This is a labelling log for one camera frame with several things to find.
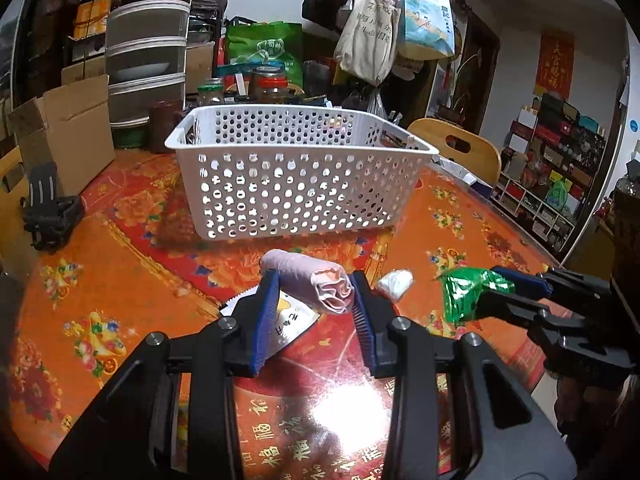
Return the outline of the green foil packet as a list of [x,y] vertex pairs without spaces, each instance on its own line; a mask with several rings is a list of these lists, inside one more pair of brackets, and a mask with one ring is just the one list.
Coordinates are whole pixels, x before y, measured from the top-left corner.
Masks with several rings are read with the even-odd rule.
[[473,321],[478,300],[484,292],[514,292],[512,281],[487,269],[451,269],[438,277],[442,286],[444,317],[448,323],[461,324]]

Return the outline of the white cloth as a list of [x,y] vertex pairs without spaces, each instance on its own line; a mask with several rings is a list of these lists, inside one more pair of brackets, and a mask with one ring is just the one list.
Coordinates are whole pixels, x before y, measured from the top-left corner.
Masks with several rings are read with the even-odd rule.
[[383,297],[397,304],[414,282],[413,274],[406,269],[391,270],[380,278],[374,290]]

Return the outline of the pink cloth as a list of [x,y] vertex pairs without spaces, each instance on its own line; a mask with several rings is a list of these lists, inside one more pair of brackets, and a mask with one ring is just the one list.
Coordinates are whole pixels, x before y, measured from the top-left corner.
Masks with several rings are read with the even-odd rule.
[[337,263],[271,249],[259,265],[262,273],[277,271],[281,289],[318,312],[341,315],[352,310],[355,291],[347,272]]

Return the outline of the cluttered storage shelf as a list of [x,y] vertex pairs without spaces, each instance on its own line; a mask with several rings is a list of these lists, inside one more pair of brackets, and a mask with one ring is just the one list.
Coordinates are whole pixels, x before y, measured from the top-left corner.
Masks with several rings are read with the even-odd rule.
[[555,92],[537,96],[511,124],[490,198],[561,261],[585,224],[605,145],[594,119]]

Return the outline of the right wooden chair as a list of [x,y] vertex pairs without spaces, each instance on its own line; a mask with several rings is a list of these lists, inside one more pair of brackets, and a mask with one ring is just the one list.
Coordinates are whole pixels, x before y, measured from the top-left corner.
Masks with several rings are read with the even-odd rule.
[[436,118],[412,122],[408,131],[439,150],[439,155],[463,166],[489,186],[499,180],[501,160],[494,144],[475,133]]

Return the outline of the wooden chair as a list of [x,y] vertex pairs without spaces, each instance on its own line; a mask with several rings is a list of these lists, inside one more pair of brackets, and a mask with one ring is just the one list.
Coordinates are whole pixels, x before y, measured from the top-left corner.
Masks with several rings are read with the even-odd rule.
[[489,186],[499,180],[501,160],[494,144],[475,133],[436,118],[412,122],[408,131],[439,150],[439,155],[463,166]]
[[14,148],[1,159],[1,269],[25,284],[38,254],[24,230],[21,200],[28,194],[22,155]]

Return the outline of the left wooden chair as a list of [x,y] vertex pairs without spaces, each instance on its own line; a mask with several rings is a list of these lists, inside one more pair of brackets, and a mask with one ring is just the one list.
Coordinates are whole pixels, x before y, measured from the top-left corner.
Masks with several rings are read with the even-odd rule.
[[22,155],[14,148],[1,159],[1,269],[25,284],[38,254],[24,230],[21,200],[28,194]]

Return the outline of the black clamp stand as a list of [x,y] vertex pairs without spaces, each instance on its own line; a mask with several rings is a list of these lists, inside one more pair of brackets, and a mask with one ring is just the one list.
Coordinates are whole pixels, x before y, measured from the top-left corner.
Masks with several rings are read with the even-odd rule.
[[30,170],[28,195],[21,206],[24,230],[38,252],[56,252],[64,247],[85,215],[78,195],[58,195],[58,168],[54,162]]

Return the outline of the white perforated plastic basket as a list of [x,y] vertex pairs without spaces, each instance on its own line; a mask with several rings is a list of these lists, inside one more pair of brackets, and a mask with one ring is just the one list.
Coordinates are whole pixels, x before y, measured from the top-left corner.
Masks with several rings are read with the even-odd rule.
[[165,141],[208,242],[387,228],[438,151],[335,107],[200,106]]

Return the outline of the cardboard box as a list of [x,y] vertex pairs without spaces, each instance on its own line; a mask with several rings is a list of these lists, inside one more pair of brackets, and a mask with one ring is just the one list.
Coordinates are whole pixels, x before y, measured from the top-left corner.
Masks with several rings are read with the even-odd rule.
[[33,98],[8,115],[24,167],[53,162],[62,195],[78,195],[114,159],[108,77],[66,84]]

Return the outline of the brown ceramic mug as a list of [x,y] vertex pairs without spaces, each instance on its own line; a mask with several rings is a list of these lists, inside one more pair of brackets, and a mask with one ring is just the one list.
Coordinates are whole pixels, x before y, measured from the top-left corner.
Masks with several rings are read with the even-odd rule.
[[165,141],[186,116],[181,100],[163,100],[149,108],[149,150],[153,154],[171,153]]

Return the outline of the blue illustrated tote bag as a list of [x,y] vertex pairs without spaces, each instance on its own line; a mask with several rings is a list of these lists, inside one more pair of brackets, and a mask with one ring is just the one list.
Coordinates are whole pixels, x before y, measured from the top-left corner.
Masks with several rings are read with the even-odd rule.
[[451,58],[456,50],[449,0],[399,0],[398,51],[403,58]]

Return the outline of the beige canvas tote bag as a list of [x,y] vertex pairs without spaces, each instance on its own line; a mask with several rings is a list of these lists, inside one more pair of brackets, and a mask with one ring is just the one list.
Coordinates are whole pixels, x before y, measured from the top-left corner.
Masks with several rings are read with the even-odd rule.
[[396,58],[400,9],[397,0],[354,0],[334,51],[349,75],[378,87]]

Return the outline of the green-lidded glass jar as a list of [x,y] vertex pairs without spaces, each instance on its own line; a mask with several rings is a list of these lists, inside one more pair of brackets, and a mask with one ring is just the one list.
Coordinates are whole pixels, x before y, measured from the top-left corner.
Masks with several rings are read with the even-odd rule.
[[224,104],[224,80],[209,78],[198,86],[198,105],[212,106]]

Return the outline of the red-lidded glass jar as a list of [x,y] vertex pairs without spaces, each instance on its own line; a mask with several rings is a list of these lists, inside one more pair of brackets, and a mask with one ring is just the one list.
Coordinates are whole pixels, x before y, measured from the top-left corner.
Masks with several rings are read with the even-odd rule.
[[289,96],[288,76],[284,68],[259,65],[250,71],[250,97],[255,102],[283,104]]

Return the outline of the green shopping bag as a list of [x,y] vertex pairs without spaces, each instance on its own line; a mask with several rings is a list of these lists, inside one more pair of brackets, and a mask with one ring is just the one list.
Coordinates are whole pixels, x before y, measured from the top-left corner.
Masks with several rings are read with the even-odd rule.
[[281,62],[288,81],[303,85],[303,27],[299,23],[230,24],[226,58],[229,64]]

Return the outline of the striped drawer tower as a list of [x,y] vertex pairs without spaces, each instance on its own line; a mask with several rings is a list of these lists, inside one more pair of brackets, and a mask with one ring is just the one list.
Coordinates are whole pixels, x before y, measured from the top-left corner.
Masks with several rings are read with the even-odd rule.
[[150,109],[186,98],[191,0],[112,0],[105,33],[114,129],[145,126]]

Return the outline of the red wall scroll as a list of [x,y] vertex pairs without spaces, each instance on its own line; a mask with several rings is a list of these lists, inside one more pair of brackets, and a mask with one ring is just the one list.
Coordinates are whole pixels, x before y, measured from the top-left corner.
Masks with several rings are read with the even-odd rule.
[[540,35],[538,65],[534,93],[542,96],[555,92],[563,99],[570,97],[575,56],[575,37],[568,32],[544,29]]

